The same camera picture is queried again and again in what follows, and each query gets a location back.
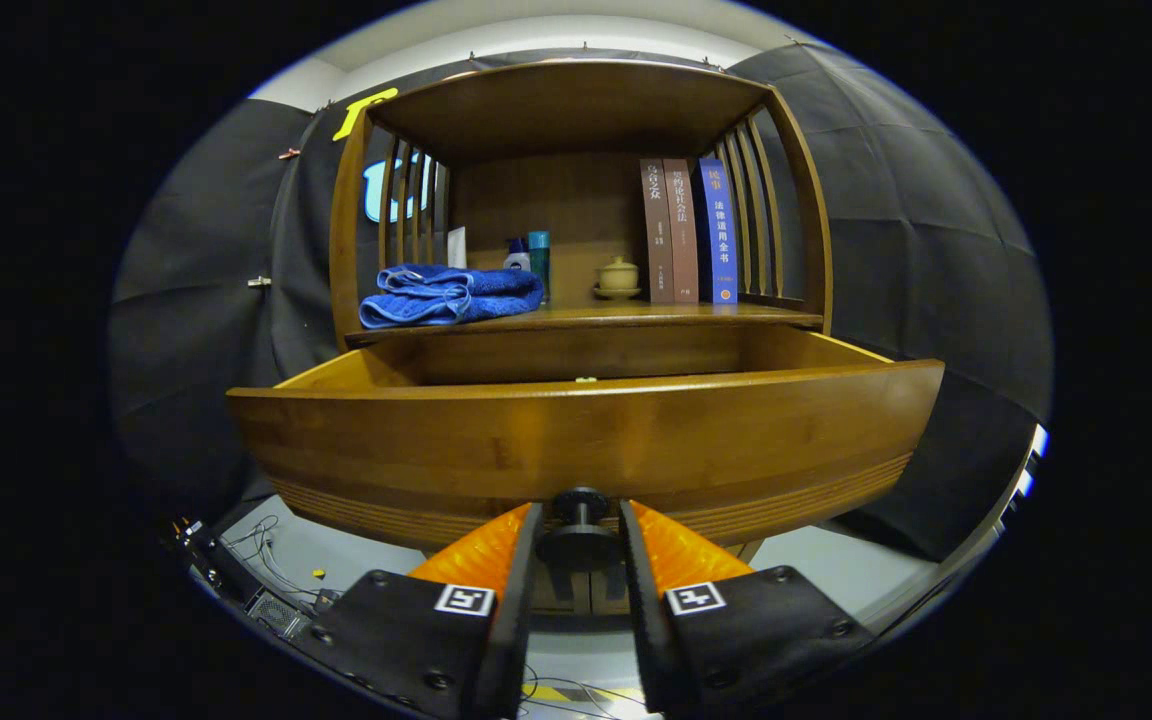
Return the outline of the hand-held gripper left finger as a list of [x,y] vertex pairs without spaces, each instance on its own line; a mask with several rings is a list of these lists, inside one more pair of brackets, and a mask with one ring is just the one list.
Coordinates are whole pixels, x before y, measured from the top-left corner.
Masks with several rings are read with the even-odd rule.
[[490,556],[476,568],[365,573],[293,647],[384,719],[516,717],[543,516],[524,503],[463,537],[460,552]]

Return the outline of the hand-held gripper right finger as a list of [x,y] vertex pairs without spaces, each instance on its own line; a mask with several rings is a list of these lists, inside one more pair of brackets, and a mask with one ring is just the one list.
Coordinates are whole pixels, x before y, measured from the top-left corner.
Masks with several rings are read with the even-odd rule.
[[620,502],[620,537],[653,714],[763,719],[876,643],[799,570],[755,570],[644,503]]

